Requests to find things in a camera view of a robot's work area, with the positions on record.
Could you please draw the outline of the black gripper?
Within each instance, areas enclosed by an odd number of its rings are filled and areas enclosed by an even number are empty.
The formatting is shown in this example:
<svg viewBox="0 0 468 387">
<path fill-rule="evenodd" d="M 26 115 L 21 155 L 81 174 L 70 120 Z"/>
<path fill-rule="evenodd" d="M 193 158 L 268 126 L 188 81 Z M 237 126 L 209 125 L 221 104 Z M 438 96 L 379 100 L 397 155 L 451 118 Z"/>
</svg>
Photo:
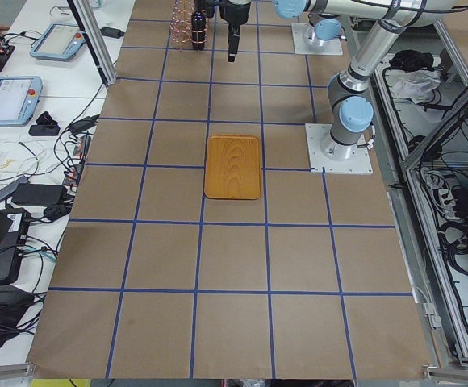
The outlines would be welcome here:
<svg viewBox="0 0 468 387">
<path fill-rule="evenodd" d="M 239 49 L 240 26 L 249 19 L 250 0 L 224 0 L 218 3 L 220 17 L 228 23 L 228 62 L 233 63 Z"/>
</svg>

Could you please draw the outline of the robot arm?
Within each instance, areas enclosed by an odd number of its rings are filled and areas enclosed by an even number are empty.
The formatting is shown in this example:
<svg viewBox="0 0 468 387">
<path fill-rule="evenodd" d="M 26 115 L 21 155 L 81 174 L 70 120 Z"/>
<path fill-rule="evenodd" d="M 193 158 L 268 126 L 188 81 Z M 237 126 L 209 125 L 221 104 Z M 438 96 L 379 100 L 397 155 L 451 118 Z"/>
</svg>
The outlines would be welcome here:
<svg viewBox="0 0 468 387">
<path fill-rule="evenodd" d="M 327 158 L 336 161 L 353 156 L 358 140 L 370 126 L 374 110 L 362 94 L 399 35 L 409 27 L 428 26 L 447 14 L 468 10 L 468 5 L 458 6 L 455 1 L 274 1 L 273 5 L 284 19 L 309 12 L 375 20 L 349 67 L 328 85 L 334 122 L 330 132 L 322 137 L 320 149 Z"/>
<path fill-rule="evenodd" d="M 240 30 L 248 22 L 251 7 L 250 1 L 208 1 L 217 7 L 222 20 L 228 23 L 228 62 L 233 63 L 239 49 Z M 341 23 L 335 17 L 323 17 L 314 10 L 316 1 L 272 1 L 274 11 L 282 19 L 292 19 L 309 11 L 310 16 L 319 16 L 316 21 L 307 25 L 306 43 L 312 47 L 341 37 Z"/>
</svg>

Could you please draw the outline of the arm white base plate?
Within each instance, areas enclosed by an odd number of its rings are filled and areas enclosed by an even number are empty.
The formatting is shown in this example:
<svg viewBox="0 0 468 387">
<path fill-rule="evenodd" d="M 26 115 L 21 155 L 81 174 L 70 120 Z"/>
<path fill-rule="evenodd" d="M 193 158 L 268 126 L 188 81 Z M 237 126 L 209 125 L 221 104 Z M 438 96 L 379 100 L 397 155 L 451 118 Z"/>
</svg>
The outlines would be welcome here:
<svg viewBox="0 0 468 387">
<path fill-rule="evenodd" d="M 292 23 L 295 54 L 342 56 L 341 24 L 337 19 L 323 19 L 313 25 Z"/>
<path fill-rule="evenodd" d="M 331 137 L 331 124 L 305 125 L 311 173 L 371 175 L 373 168 L 364 135 L 353 145 L 340 145 Z"/>
</svg>

